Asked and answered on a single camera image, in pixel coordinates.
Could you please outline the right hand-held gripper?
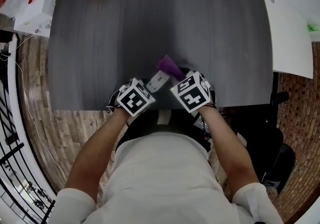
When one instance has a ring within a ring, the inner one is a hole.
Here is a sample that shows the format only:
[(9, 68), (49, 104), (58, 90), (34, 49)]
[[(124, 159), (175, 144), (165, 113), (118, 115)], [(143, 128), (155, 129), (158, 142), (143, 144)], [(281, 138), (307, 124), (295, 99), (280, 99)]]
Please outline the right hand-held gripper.
[(207, 104), (216, 107), (214, 87), (205, 76), (187, 67), (181, 67), (180, 70), (184, 78), (169, 90), (171, 93), (169, 108), (193, 112)]

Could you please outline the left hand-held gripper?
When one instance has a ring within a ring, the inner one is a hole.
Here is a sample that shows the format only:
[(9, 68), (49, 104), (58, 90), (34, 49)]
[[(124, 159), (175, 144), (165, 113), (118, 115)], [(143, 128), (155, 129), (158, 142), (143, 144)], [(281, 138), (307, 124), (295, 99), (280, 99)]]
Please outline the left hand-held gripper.
[(123, 108), (132, 117), (135, 117), (155, 101), (155, 98), (144, 87), (142, 81), (132, 78), (111, 96), (106, 108), (109, 112), (113, 112), (116, 107)]

